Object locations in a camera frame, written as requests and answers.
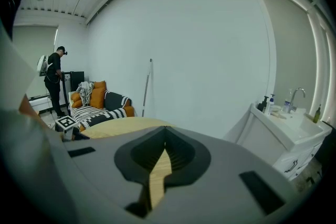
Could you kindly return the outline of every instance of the wooden panel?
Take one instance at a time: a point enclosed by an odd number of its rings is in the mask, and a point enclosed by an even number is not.
[[[149,177],[149,189],[152,208],[158,205],[164,196],[163,179],[172,173],[171,163],[166,150],[163,151]]]

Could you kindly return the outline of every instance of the gray blanket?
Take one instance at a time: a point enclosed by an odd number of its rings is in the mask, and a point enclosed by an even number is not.
[[[87,82],[87,81],[81,82],[78,85],[76,92],[79,92],[83,106],[90,104],[90,98],[94,86],[95,85],[93,82]]]

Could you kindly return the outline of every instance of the black and white striped blanket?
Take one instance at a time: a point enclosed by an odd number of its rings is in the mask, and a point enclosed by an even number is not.
[[[85,129],[92,127],[98,123],[104,121],[110,121],[119,118],[126,118],[126,111],[123,108],[115,109],[113,111],[103,111],[94,115],[90,115],[85,120],[82,120],[80,123],[85,127]]]
[[[80,124],[82,124],[87,129],[104,121],[126,118],[127,114],[123,108],[108,111],[92,106],[82,106],[81,108],[71,108],[71,116],[78,122],[78,128],[80,128]]]

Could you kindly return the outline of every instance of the black cap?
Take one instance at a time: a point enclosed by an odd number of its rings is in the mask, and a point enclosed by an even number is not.
[[[68,54],[68,52],[67,52],[67,51],[65,51],[65,47],[63,47],[63,46],[60,46],[60,47],[58,47],[58,48],[57,48],[57,50],[62,50],[62,51],[63,51],[63,53],[64,53],[65,55],[67,55],[67,54]]]

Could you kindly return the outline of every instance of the floor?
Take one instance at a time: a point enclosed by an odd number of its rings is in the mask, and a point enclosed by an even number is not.
[[[301,174],[291,181],[291,184],[299,193],[301,193],[321,180],[321,169],[322,165],[313,158]]]
[[[63,107],[61,108],[61,110],[68,114],[67,108]],[[55,120],[57,120],[57,114],[55,112],[55,110],[53,110],[53,113],[50,114],[50,112],[44,112],[42,114],[40,114],[41,119],[51,128],[51,129],[55,129]]]

